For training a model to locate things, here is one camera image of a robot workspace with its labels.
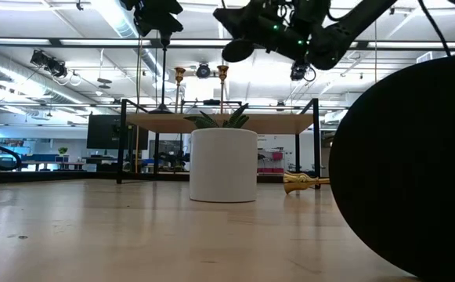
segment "stage light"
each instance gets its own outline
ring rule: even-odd
[[[211,70],[208,63],[200,63],[196,71],[196,76],[198,76],[198,78],[209,78],[210,74]]]

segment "spotlight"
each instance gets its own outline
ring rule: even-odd
[[[278,107],[284,107],[284,106],[286,106],[286,105],[284,104],[284,101],[283,101],[283,100],[278,100],[278,101],[277,101],[277,106],[278,106]]]
[[[36,67],[43,67],[48,63],[49,57],[43,51],[34,50],[32,54],[31,63]]]
[[[196,76],[198,76],[198,78],[209,78],[210,74],[211,70],[208,63],[200,63],[196,71]]]
[[[64,62],[59,62],[55,58],[48,59],[45,70],[49,71],[56,78],[65,78],[67,76],[67,68]]]
[[[65,78],[68,74],[68,69],[64,62],[59,62],[55,58],[49,57],[43,51],[34,50],[31,63],[36,67],[44,67],[52,76],[56,78]]]

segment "black monitor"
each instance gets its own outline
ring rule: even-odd
[[[90,115],[88,121],[88,149],[119,149],[119,128],[121,116],[119,115]],[[136,130],[133,132],[133,148],[135,149]],[[147,150],[149,131],[139,130],[139,150]],[[128,149],[130,139],[125,144]]]

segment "ceiling light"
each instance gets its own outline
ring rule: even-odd
[[[455,42],[448,42],[448,47],[455,49]],[[412,49],[426,49],[426,48],[443,48],[441,42],[370,42],[369,48],[412,48]]]
[[[51,45],[48,39],[0,38],[0,45]]]
[[[172,39],[170,46],[225,46],[230,40],[182,40]]]
[[[138,39],[61,39],[62,45],[110,45],[110,46],[139,46]],[[150,40],[142,40],[142,45],[150,45]]]

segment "ceiling duct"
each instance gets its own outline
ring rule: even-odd
[[[37,98],[32,99],[43,99],[48,103],[55,101],[61,103],[97,103],[96,101],[70,90],[65,86],[52,82],[51,78],[47,78],[42,74],[35,74],[34,70],[30,70],[18,63],[15,63],[2,55],[0,55],[0,81],[15,82],[16,90],[26,93],[28,96],[37,96]],[[112,110],[100,110],[103,110],[107,114],[115,113]]]
[[[105,21],[116,31],[122,38],[138,38],[139,34],[133,25],[132,14],[124,10],[118,0],[97,0],[92,2],[92,6],[102,15]],[[157,62],[154,54],[150,49],[142,49],[140,56],[149,72],[157,75],[159,79],[163,78],[163,67]],[[164,76],[165,81],[170,78],[167,70]]]

